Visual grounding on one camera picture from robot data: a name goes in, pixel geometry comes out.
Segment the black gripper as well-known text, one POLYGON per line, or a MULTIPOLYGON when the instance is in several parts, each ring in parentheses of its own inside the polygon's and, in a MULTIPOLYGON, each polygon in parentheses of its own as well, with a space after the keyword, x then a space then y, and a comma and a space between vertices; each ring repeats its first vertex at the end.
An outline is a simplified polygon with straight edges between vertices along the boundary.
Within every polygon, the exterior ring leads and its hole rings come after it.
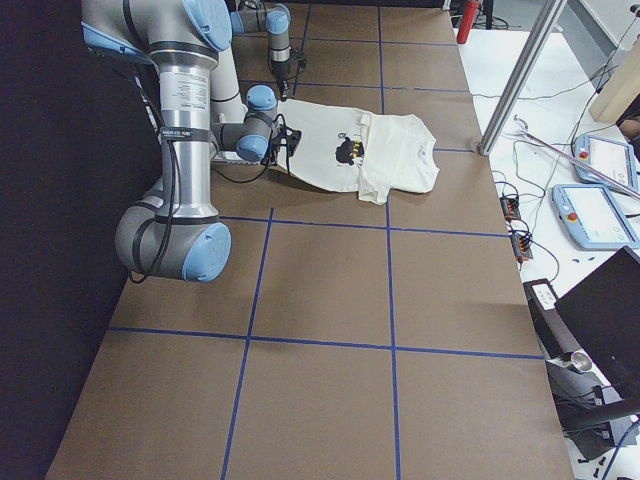
POLYGON ((289 97, 289 80, 291 76, 290 61, 272 61, 272 75, 276 81, 281 100, 287 100, 289 97))
POLYGON ((284 148, 285 165, 288 165, 289 158, 295 155, 302 136, 301 130, 295 130, 290 127, 277 127, 271 135, 267 151, 260 164, 269 167, 275 166, 280 150, 284 148))

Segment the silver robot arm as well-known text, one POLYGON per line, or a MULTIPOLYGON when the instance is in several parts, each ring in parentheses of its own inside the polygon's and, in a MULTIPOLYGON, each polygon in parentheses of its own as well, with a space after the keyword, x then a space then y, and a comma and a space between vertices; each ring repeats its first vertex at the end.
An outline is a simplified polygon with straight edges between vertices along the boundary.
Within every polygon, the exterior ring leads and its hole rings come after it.
POLYGON ((278 104, 302 52, 291 47, 282 4, 244 1, 86 1, 84 40, 101 56, 151 67, 157 98, 146 98, 162 148, 162 175, 123 214, 115 246, 130 279, 209 282, 229 258, 231 234, 210 196, 211 164, 237 157, 262 169, 294 154, 302 134, 278 104), (236 34, 263 32, 274 86, 241 92, 231 50, 236 34))
POLYGON ((287 101, 290 82, 307 67, 305 53, 290 42, 291 13, 284 4, 267 6, 263 1, 241 1, 230 14, 234 34, 265 33, 269 71, 281 101, 287 101))

